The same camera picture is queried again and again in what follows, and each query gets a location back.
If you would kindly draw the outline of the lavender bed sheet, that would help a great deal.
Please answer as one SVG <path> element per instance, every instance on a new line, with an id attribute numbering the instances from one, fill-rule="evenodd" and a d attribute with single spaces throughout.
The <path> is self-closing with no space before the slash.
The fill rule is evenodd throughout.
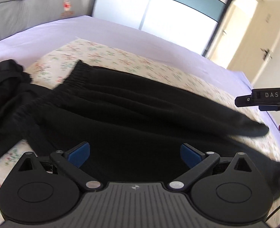
<path id="1" fill-rule="evenodd" d="M 242 72 L 226 70 L 157 36 L 88 16 L 35 26 L 0 41 L 0 61 L 14 59 L 35 83 L 60 84 L 80 59 L 138 74 L 224 103 L 248 95 Z"/>

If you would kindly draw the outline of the black pants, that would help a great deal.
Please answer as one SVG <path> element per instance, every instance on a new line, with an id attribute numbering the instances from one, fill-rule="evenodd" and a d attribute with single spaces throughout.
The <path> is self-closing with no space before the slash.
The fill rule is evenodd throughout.
<path id="1" fill-rule="evenodd" d="M 90 145 L 82 170 L 103 183 L 168 183 L 187 171 L 187 143 L 222 157 L 245 152 L 280 197 L 280 163 L 233 140 L 268 127 L 210 99 L 130 73 L 78 61 L 64 82 L 20 107 L 19 132 L 39 156 Z"/>

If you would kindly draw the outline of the grey Pooh cushion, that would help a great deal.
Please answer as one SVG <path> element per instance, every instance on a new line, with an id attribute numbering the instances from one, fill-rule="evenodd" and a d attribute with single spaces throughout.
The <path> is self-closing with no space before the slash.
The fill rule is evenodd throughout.
<path id="1" fill-rule="evenodd" d="M 37 25 L 84 14 L 82 0 L 0 0 L 0 40 Z"/>

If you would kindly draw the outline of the cream room door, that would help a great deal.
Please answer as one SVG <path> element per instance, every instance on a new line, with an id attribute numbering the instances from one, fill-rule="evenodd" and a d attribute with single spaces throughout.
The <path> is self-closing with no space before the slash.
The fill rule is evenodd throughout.
<path id="1" fill-rule="evenodd" d="M 227 69 L 240 71 L 254 85 L 268 65 L 263 49 L 274 53 L 280 40 L 280 0 L 258 0 L 255 13 Z"/>

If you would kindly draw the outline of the black garment pile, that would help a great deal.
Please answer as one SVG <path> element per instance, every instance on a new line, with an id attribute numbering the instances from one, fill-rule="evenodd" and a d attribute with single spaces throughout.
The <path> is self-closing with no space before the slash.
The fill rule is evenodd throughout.
<path id="1" fill-rule="evenodd" d="M 16 61 L 0 62 L 0 158 L 23 138 L 13 118 L 16 111 L 48 92 L 50 89 L 33 84 Z"/>

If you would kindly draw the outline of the white sliding wardrobe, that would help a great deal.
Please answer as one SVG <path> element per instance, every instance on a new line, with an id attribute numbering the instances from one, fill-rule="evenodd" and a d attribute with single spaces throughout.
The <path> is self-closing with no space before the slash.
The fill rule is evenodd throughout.
<path id="1" fill-rule="evenodd" d="M 233 0 L 95 0 L 93 17 L 205 55 Z"/>

